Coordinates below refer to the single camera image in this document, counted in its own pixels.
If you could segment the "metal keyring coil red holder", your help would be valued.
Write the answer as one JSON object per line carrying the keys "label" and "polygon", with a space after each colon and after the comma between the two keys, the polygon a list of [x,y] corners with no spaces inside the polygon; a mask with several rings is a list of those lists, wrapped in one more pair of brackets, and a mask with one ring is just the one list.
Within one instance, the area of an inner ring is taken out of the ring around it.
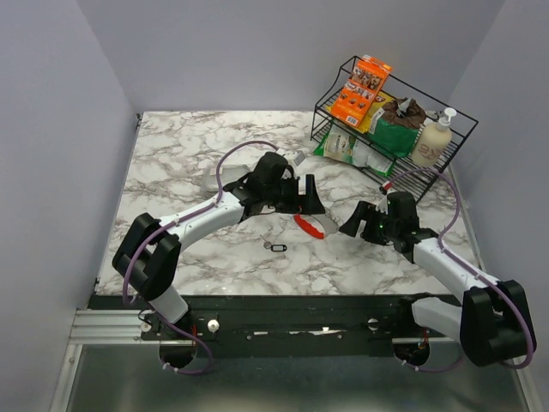
{"label": "metal keyring coil red holder", "polygon": [[301,230],[314,239],[326,239],[339,230],[338,222],[329,209],[320,215],[297,214],[293,219]]}

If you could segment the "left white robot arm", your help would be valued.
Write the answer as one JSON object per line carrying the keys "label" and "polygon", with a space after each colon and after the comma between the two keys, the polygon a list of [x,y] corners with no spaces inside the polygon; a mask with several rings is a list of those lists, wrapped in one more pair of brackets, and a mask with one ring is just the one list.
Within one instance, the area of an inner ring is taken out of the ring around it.
{"label": "left white robot arm", "polygon": [[289,160],[267,152],[251,172],[223,185],[208,201],[163,218],[137,216],[112,267],[124,278],[123,289],[135,289],[162,317],[160,328],[172,339],[182,338],[189,332],[190,308],[172,285],[180,253],[211,233],[260,215],[266,207],[279,214],[325,213],[314,176],[305,176],[305,193],[300,194],[299,177]]}

